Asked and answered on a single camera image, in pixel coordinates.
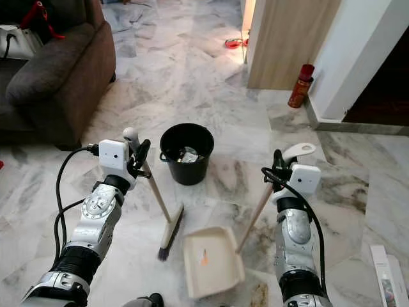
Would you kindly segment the wooden handled broom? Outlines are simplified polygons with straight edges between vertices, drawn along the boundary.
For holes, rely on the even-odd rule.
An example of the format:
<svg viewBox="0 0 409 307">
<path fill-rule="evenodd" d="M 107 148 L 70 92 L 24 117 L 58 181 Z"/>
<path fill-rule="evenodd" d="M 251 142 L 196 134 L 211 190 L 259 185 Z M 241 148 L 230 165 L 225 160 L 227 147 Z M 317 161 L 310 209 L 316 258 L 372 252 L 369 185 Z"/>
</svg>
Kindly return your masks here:
<svg viewBox="0 0 409 307">
<path fill-rule="evenodd" d="M 139 150 L 138 133 L 132 127 L 126 127 L 123 129 L 123 139 L 126 141 L 130 148 L 131 158 L 128 161 L 128 172 L 132 175 L 132 153 Z M 164 236 L 160 249 L 158 249 L 158 260 L 166 261 L 169 256 L 170 249 L 172 248 L 173 242 L 175 240 L 176 234 L 181 225 L 181 219 L 184 213 L 184 207 L 180 207 L 175 214 L 170 214 L 167 210 L 166 202 L 160 192 L 160 188 L 156 184 L 154 175 L 152 179 L 148 179 L 149 185 L 151 187 L 152 193 L 156 199 L 156 202 L 160 205 L 164 217 L 166 218 L 166 230 L 164 231 Z"/>
</svg>

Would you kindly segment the cream dustpan with wooden handle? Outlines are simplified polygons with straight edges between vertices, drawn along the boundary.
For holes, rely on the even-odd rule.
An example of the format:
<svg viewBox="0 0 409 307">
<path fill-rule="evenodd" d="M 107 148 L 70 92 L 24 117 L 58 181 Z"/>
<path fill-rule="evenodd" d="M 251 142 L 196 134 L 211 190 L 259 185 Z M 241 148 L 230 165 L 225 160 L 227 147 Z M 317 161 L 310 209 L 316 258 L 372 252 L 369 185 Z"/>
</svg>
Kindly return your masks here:
<svg viewBox="0 0 409 307">
<path fill-rule="evenodd" d="M 289 163 L 299 156 L 313 154 L 316 145 L 299 143 L 283 152 Z M 266 189 L 254 208 L 241 240 L 228 227 L 202 228 L 182 240 L 186 283 L 190 298 L 199 299 L 231 290 L 245 280 L 242 249 L 263 209 L 277 207 L 275 224 L 275 273 L 284 303 L 289 307 L 328 306 L 325 290 L 325 243 L 315 211 L 287 183 Z"/>
</svg>

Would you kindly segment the black plastic bucket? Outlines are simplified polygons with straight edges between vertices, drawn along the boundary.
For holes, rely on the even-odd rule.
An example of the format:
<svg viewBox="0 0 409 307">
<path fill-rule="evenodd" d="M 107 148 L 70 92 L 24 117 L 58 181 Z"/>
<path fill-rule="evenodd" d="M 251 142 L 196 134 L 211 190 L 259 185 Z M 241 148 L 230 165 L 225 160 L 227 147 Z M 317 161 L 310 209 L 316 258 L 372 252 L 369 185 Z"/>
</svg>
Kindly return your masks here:
<svg viewBox="0 0 409 307">
<path fill-rule="evenodd" d="M 204 160 L 192 164 L 178 163 L 178 151 L 189 146 L 196 149 Z M 167 129 L 160 138 L 160 160 L 167 163 L 173 179 L 184 186 L 203 181 L 215 146 L 213 135 L 207 128 L 196 123 L 179 123 Z"/>
</svg>

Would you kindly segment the crumpled white paper scrap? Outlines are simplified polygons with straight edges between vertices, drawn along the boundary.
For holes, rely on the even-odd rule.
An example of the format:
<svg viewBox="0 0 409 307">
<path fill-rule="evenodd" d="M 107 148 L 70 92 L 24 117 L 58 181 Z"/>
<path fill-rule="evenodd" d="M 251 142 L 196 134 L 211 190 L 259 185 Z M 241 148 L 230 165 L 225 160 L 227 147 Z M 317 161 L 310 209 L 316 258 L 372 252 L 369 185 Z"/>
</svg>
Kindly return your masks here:
<svg viewBox="0 0 409 307">
<path fill-rule="evenodd" d="M 192 164 L 204 160 L 204 158 L 205 156 L 196 152 L 195 148 L 185 146 L 179 149 L 176 161 L 178 161 L 178 163 Z"/>
</svg>

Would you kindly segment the red spray can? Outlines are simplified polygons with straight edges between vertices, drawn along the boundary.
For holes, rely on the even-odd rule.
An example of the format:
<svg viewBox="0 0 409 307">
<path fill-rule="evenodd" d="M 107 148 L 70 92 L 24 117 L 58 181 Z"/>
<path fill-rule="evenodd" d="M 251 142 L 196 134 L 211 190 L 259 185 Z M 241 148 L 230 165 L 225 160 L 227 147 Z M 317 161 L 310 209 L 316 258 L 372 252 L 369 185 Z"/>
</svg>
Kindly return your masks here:
<svg viewBox="0 0 409 307">
<path fill-rule="evenodd" d="M 290 108 L 298 109 L 304 104 L 304 100 L 306 99 L 314 80 L 314 70 L 314 65 L 302 65 L 301 69 L 299 70 L 298 79 L 296 79 L 296 83 L 288 99 L 288 105 Z"/>
</svg>

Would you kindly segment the brown fabric sofa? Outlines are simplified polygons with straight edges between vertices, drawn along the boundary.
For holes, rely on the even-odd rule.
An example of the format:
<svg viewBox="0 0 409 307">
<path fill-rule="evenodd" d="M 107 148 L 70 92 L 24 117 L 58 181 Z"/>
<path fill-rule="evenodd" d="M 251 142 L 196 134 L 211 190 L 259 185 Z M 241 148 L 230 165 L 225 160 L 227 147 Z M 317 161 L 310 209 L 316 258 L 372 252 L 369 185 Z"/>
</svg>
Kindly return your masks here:
<svg viewBox="0 0 409 307">
<path fill-rule="evenodd" d="M 36 32 L 43 47 L 1 67 L 0 143 L 80 146 L 115 80 L 113 30 L 102 0 L 0 0 L 3 23 Z"/>
</svg>

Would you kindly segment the light wooden door panel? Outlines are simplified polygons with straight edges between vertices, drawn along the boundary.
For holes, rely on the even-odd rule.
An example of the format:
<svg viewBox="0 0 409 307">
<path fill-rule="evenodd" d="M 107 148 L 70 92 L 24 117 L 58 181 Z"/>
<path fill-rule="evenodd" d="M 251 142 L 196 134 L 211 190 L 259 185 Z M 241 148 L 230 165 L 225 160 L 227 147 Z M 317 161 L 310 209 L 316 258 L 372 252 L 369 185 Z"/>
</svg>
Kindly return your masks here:
<svg viewBox="0 0 409 307">
<path fill-rule="evenodd" d="M 249 26 L 247 87 L 292 90 L 313 64 L 341 0 L 254 0 Z"/>
</svg>

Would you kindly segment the dark wooden staircase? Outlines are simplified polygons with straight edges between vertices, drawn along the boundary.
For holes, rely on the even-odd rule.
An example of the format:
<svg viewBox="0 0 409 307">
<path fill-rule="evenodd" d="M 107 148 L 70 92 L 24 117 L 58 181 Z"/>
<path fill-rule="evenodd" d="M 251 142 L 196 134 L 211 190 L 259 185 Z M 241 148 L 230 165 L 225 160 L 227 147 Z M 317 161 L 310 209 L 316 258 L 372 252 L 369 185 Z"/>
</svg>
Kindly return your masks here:
<svg viewBox="0 0 409 307">
<path fill-rule="evenodd" d="M 409 40 L 396 44 L 344 121 L 409 126 Z"/>
</svg>

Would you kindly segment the red slippers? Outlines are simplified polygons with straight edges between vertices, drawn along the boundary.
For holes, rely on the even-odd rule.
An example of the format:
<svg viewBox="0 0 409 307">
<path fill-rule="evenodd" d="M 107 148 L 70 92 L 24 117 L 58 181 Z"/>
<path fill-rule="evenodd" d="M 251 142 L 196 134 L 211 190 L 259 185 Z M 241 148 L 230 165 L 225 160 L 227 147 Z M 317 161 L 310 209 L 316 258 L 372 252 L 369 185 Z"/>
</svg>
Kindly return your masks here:
<svg viewBox="0 0 409 307">
<path fill-rule="evenodd" d="M 227 49 L 246 49 L 248 44 L 249 39 L 243 38 L 227 39 L 224 42 L 224 46 L 227 47 Z"/>
</svg>

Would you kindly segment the black robot foot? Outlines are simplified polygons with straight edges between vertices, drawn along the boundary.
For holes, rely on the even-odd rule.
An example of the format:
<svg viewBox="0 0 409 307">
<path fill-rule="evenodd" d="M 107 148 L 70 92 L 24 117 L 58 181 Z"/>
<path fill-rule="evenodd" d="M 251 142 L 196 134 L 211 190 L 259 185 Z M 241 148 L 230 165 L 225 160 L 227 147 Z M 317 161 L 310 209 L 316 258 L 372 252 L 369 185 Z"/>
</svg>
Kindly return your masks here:
<svg viewBox="0 0 409 307">
<path fill-rule="evenodd" d="M 160 293 L 140 296 L 125 303 L 122 307 L 164 307 L 164 298 Z"/>
</svg>

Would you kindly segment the long white cardboard box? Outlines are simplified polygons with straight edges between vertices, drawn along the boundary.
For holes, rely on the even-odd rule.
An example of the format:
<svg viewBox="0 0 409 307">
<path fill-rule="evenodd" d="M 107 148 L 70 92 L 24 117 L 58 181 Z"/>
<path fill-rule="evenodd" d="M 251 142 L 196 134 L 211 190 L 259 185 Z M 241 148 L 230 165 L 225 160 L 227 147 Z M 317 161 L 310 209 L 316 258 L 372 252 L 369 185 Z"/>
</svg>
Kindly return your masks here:
<svg viewBox="0 0 409 307">
<path fill-rule="evenodd" d="M 398 259 L 386 254 L 385 246 L 370 245 L 370 250 L 383 307 L 409 307 L 409 290 Z"/>
</svg>

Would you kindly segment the white bag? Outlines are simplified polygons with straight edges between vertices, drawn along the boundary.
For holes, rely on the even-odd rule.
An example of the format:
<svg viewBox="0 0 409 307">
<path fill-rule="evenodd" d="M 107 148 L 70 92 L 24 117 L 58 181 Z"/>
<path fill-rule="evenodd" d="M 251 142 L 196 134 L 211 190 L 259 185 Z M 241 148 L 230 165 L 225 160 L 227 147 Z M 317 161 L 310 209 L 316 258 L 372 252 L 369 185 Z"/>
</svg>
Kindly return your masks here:
<svg viewBox="0 0 409 307">
<path fill-rule="evenodd" d="M 43 43 L 36 32 L 16 24 L 0 24 L 0 55 L 2 58 L 32 59 Z"/>
</svg>

